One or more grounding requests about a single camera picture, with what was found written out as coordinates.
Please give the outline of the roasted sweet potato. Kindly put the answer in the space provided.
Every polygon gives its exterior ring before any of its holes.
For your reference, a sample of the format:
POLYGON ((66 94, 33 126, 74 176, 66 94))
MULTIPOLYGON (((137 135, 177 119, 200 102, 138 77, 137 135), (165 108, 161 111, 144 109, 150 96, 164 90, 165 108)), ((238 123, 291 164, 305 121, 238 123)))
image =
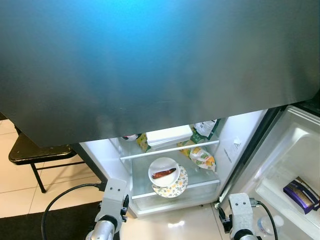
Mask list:
POLYGON ((173 174, 175 171, 176 171, 176 167, 172 167, 170 169, 163 170, 163 171, 158 171, 158 172, 151 174, 151 178, 152 179, 164 178, 166 176, 173 174))

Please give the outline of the white oval bowl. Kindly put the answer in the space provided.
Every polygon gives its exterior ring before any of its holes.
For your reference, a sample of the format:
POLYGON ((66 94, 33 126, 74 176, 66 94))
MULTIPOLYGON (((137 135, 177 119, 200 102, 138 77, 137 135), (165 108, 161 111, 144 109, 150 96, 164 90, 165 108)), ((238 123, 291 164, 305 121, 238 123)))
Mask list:
POLYGON ((169 157, 160 157, 156 158, 153 162, 151 162, 150 167, 148 168, 148 176, 151 181, 156 186, 167 187, 173 185, 179 178, 179 165, 173 160, 173 158, 169 157), (168 176, 153 179, 151 178, 151 174, 160 172, 167 169, 176 169, 172 174, 168 176))

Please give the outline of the open fridge door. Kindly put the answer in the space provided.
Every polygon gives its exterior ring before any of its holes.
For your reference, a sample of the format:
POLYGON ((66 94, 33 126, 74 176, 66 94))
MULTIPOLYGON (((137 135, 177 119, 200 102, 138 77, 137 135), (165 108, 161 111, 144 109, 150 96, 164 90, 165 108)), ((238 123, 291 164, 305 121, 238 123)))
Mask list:
POLYGON ((304 214, 283 192, 295 178, 320 194, 319 112, 298 105, 275 107, 256 126, 216 206, 230 213, 229 195, 247 194, 269 210, 253 208, 253 227, 258 217, 270 213, 284 220, 278 240, 320 240, 320 211, 304 214))

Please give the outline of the clear water bottle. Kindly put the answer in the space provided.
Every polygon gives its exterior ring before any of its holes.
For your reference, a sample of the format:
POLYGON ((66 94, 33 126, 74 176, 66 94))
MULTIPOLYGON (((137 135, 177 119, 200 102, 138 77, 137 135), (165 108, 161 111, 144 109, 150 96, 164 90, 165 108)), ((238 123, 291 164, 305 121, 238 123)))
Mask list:
POLYGON ((280 233, 281 227, 285 224, 281 215, 274 215, 275 227, 268 215, 261 215, 254 222, 254 229, 262 240, 275 240, 274 232, 280 233))

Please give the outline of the lemon print plate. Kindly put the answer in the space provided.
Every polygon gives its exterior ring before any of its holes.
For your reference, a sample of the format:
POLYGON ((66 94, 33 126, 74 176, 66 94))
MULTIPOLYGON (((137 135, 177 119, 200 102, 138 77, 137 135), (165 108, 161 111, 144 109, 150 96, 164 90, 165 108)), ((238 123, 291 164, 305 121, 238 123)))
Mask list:
POLYGON ((189 178, 185 167, 179 166, 179 177, 175 183, 167 187, 160 187, 155 185, 154 183, 151 184, 151 188, 153 191, 163 198, 176 198, 185 192, 188 187, 189 178))

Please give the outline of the yellow green snack bag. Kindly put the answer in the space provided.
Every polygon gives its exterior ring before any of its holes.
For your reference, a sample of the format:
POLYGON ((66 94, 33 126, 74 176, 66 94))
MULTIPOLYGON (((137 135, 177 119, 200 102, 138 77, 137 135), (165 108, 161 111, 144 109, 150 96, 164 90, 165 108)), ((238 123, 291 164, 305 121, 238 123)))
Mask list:
POLYGON ((216 169, 215 158, 200 146, 190 149, 189 158, 201 169, 212 171, 216 169))

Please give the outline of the yellow green food pack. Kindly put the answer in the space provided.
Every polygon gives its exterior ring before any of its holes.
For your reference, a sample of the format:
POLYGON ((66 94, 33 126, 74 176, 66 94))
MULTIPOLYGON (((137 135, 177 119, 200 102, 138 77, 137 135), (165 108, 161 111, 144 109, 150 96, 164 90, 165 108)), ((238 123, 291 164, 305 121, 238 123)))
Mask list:
POLYGON ((138 135, 135 142, 137 142, 142 153, 147 153, 151 149, 151 147, 149 146, 149 144, 147 142, 147 134, 146 133, 138 135))

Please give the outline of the purple chocolate box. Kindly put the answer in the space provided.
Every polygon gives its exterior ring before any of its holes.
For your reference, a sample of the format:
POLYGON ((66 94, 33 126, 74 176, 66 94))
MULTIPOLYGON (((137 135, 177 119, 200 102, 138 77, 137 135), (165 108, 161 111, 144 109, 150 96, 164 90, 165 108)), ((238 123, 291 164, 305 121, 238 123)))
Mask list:
POLYGON ((302 208, 305 215, 320 208, 320 196, 300 177, 288 183, 283 192, 302 208))

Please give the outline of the white lidded food container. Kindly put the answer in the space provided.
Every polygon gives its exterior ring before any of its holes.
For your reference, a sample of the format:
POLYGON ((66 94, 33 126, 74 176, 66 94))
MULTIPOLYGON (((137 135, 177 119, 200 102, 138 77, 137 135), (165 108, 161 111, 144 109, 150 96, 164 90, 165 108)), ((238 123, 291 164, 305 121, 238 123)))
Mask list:
POLYGON ((158 148, 188 141, 193 134, 189 125, 182 125, 150 131, 146 133, 146 137, 150 147, 158 148))

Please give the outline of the white green snack bag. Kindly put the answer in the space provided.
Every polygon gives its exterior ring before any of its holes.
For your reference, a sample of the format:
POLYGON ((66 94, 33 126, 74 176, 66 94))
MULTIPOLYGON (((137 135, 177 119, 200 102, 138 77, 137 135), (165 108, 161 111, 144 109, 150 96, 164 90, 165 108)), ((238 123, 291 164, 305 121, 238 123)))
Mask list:
POLYGON ((198 122, 193 125, 193 129, 195 133, 198 135, 198 139, 196 142, 203 142, 204 140, 209 141, 215 132, 215 128, 217 127, 218 120, 211 119, 208 121, 198 122))

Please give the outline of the black floor mat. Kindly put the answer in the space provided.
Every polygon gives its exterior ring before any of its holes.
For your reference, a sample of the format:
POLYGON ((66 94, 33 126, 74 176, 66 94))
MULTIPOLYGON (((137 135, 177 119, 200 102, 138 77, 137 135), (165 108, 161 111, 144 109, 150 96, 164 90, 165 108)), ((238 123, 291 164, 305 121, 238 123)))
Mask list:
MULTIPOLYGON (((98 212, 99 202, 48 211, 47 240, 85 240, 98 212)), ((37 212, 0 218, 0 240, 42 240, 42 215, 37 212)))

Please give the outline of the black folding chair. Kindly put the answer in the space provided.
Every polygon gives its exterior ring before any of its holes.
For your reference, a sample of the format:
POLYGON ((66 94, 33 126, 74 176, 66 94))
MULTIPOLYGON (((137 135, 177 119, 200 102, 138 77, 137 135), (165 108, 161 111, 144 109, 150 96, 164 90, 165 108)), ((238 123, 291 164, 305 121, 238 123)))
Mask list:
POLYGON ((80 160, 78 162, 60 164, 55 166, 36 167, 35 165, 37 163, 70 159, 74 156, 77 156, 77 153, 68 144, 50 147, 39 147, 29 137, 27 137, 25 133, 21 131, 18 131, 17 133, 18 137, 7 158, 14 165, 30 165, 42 194, 45 194, 47 190, 42 183, 41 176, 39 175, 39 170, 55 169, 59 167, 73 166, 84 163, 84 161, 80 160))

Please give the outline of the steel grey refrigerator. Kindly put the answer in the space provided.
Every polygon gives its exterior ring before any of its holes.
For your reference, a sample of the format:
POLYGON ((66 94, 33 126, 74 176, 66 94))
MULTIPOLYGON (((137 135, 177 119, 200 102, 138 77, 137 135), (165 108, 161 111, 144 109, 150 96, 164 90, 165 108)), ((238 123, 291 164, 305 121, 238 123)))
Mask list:
POLYGON ((39 147, 72 146, 101 179, 129 183, 133 217, 209 204, 233 176, 267 110, 320 89, 320 0, 0 0, 0 114, 39 147), (194 124, 218 120, 197 142, 194 124), (190 126, 189 140, 142 153, 122 137, 190 126), (136 201, 158 158, 212 198, 136 201))

